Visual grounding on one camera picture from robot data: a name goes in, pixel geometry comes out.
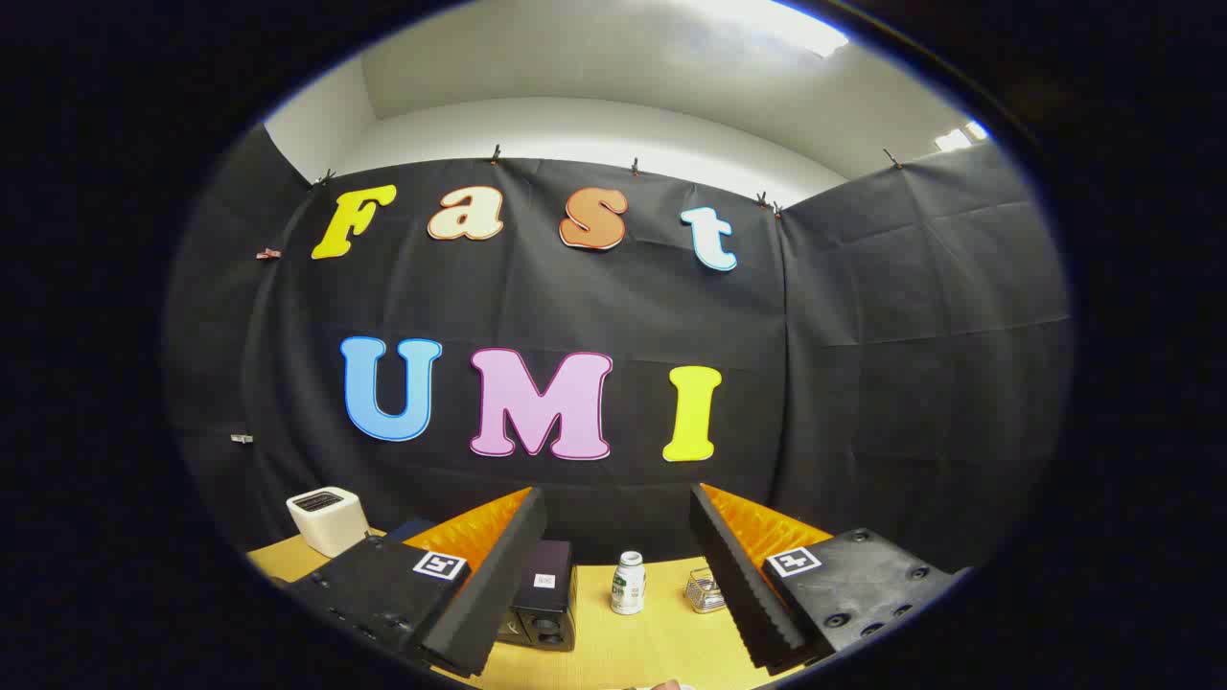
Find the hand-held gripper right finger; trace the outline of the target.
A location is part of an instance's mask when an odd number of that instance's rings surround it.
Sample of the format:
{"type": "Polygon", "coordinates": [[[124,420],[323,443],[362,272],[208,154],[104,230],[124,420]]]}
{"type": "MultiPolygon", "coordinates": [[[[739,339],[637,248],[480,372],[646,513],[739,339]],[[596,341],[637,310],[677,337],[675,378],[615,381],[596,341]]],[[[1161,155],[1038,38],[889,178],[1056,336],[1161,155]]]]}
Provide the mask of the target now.
{"type": "Polygon", "coordinates": [[[750,659],[772,676],[894,632],[971,573],[867,528],[831,534],[703,483],[690,490],[690,528],[750,659]]]}

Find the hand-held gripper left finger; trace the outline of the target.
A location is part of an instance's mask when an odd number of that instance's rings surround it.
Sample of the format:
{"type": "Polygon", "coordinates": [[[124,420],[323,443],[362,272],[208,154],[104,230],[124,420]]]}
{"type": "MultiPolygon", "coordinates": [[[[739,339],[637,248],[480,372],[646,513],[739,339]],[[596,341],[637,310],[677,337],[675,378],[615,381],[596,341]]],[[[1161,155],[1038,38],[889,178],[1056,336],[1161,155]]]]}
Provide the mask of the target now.
{"type": "Polygon", "coordinates": [[[416,537],[360,538],[288,595],[387,654],[479,676],[546,524],[544,490],[525,487],[416,537]]]}

